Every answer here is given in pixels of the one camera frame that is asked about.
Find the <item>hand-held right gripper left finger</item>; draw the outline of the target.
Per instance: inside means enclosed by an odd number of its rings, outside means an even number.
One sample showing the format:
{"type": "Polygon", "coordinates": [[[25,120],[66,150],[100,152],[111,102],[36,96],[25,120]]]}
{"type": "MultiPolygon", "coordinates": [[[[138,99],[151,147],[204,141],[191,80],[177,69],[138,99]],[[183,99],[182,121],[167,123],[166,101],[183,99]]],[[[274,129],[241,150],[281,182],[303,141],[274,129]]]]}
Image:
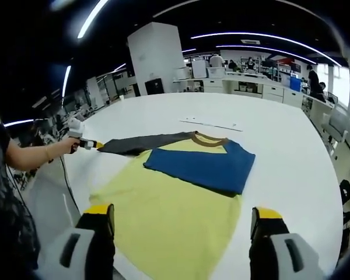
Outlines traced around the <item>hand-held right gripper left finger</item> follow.
{"type": "Polygon", "coordinates": [[[94,205],[44,250],[39,279],[113,279],[114,205],[94,205]]]}

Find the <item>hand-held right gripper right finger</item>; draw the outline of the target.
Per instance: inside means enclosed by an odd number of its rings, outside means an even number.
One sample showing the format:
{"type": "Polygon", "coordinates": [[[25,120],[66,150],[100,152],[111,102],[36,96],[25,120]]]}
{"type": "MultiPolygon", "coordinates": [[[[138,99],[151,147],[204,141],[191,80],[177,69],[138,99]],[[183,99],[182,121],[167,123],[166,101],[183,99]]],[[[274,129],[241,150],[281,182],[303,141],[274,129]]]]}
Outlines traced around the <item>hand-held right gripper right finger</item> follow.
{"type": "Polygon", "coordinates": [[[277,211],[252,209],[250,240],[251,279],[324,279],[319,255],[277,211]]]}

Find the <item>person's left hand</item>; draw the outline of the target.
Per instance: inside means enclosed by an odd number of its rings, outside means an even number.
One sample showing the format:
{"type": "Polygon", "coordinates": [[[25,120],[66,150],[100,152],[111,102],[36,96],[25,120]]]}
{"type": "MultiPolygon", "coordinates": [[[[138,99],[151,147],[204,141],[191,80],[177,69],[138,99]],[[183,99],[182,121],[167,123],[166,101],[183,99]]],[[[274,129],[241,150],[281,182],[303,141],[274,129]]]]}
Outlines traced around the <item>person's left hand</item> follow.
{"type": "Polygon", "coordinates": [[[57,143],[58,146],[58,154],[59,155],[65,155],[65,154],[73,154],[77,151],[80,144],[80,140],[73,137],[67,137],[62,140],[60,140],[57,143]]]}

